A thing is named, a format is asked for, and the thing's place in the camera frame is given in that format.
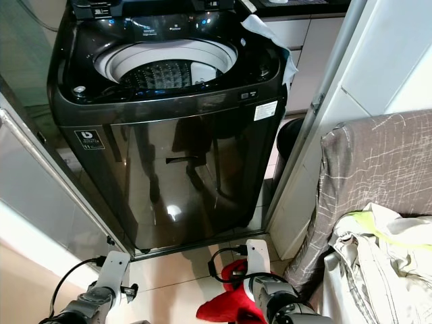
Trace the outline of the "red cloth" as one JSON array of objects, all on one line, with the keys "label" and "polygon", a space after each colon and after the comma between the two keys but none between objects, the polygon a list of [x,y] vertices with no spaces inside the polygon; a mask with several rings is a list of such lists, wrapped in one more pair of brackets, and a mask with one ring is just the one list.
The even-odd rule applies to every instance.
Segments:
[{"label": "red cloth", "polygon": [[[225,265],[218,278],[234,278],[234,262]],[[246,293],[243,279],[223,283],[225,291],[198,307],[196,318],[208,322],[232,324],[266,324],[263,312]]]}]

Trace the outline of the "grey patterned fabric cover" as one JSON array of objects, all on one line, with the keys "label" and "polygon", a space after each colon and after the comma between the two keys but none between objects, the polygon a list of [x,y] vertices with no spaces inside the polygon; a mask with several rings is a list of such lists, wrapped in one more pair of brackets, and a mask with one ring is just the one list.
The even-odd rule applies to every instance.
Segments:
[{"label": "grey patterned fabric cover", "polygon": [[346,121],[321,138],[315,209],[285,278],[302,298],[321,283],[334,226],[369,203],[432,216],[432,109]]}]

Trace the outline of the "white washer sticker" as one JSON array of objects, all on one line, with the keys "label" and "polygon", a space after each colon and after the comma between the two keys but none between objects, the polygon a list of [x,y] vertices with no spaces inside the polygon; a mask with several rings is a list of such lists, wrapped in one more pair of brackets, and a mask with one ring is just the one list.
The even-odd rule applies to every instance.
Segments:
[{"label": "white washer sticker", "polygon": [[253,120],[259,121],[274,116],[278,106],[279,102],[277,100],[269,102],[267,104],[257,105],[255,107]]}]

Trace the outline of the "white-rimmed steel washer drum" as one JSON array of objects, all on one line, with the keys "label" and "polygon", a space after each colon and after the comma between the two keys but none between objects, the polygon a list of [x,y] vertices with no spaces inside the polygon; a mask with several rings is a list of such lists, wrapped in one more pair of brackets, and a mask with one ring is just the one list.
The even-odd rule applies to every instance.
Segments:
[{"label": "white-rimmed steel washer drum", "polygon": [[230,71],[239,58],[235,47],[215,40],[142,41],[100,53],[94,68],[123,86],[165,90],[215,80]]}]

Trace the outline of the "yellow-green garment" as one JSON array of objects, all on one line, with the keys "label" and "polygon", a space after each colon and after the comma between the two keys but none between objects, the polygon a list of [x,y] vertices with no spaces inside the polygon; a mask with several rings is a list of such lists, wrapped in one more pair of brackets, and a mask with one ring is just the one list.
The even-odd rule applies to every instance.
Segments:
[{"label": "yellow-green garment", "polygon": [[343,216],[355,234],[372,235],[380,241],[409,250],[432,251],[432,216],[404,218],[387,208],[351,212]]}]

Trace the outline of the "square washer brand label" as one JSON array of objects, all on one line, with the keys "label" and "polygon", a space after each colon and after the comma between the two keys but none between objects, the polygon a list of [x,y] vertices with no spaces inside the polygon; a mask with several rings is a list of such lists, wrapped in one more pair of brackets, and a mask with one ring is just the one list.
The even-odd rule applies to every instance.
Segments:
[{"label": "square washer brand label", "polygon": [[96,130],[74,130],[74,134],[83,149],[105,149]]}]

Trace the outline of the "frosted glass door panel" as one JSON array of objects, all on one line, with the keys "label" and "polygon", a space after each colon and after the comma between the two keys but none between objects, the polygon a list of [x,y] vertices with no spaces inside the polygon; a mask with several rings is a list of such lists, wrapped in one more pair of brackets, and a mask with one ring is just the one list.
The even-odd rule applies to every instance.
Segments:
[{"label": "frosted glass door panel", "polygon": [[39,246],[55,246],[79,259],[119,250],[109,244],[102,226],[74,200],[49,170],[22,143],[8,117],[1,117],[0,199],[45,238]]}]

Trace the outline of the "pale blue-grey cloth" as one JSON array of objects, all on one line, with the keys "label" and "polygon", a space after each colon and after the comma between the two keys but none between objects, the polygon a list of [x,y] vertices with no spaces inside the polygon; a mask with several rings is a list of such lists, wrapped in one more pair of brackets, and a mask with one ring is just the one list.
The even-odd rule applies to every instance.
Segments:
[{"label": "pale blue-grey cloth", "polygon": [[294,75],[298,72],[296,63],[293,61],[293,56],[290,53],[289,47],[279,39],[277,34],[272,31],[268,25],[255,13],[250,13],[247,18],[244,18],[241,25],[247,30],[272,41],[275,46],[279,47],[281,55],[285,58],[285,67],[283,68],[283,84],[287,91],[290,92],[291,83],[293,83]]}]

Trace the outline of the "black top-load washing machine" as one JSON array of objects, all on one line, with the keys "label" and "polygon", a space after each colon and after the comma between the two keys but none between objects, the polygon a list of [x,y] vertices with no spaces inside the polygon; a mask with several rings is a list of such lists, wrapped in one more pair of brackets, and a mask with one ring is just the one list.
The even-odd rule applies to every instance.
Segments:
[{"label": "black top-load washing machine", "polygon": [[[190,246],[255,216],[289,92],[279,47],[241,22],[234,0],[67,0],[47,73],[53,123],[92,184],[101,215],[135,250]],[[95,59],[118,45],[181,39],[238,50],[234,67],[186,88],[111,82]],[[253,120],[277,100],[275,115]],[[105,149],[83,149],[96,130]]]}]

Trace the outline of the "white cabinet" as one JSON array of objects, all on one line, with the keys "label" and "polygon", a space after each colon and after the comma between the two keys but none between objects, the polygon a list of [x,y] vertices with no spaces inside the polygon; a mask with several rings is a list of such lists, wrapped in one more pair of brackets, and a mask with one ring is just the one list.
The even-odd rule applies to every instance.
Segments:
[{"label": "white cabinet", "polygon": [[266,24],[291,50],[298,72],[287,99],[286,112],[305,112],[318,93],[343,18],[270,21]]}]

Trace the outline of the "beige garment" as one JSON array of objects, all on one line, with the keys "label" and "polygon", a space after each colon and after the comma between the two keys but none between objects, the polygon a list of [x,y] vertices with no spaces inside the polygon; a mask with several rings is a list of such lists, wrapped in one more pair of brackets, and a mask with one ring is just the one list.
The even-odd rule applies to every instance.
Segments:
[{"label": "beige garment", "polygon": [[322,313],[336,324],[432,324],[432,251],[354,231],[342,217],[328,240]]}]

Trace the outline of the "black waste bin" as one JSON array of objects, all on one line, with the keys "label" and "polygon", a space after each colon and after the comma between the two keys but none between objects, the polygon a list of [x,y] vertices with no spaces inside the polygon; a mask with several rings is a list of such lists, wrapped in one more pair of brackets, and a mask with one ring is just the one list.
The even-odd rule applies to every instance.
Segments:
[{"label": "black waste bin", "polygon": [[283,175],[285,165],[290,158],[294,143],[297,141],[303,123],[304,117],[293,118],[287,121],[287,123],[278,130],[277,141],[275,141],[275,147],[277,148],[277,167],[275,167],[273,175],[272,192],[275,192],[278,182],[280,182],[281,175]]}]

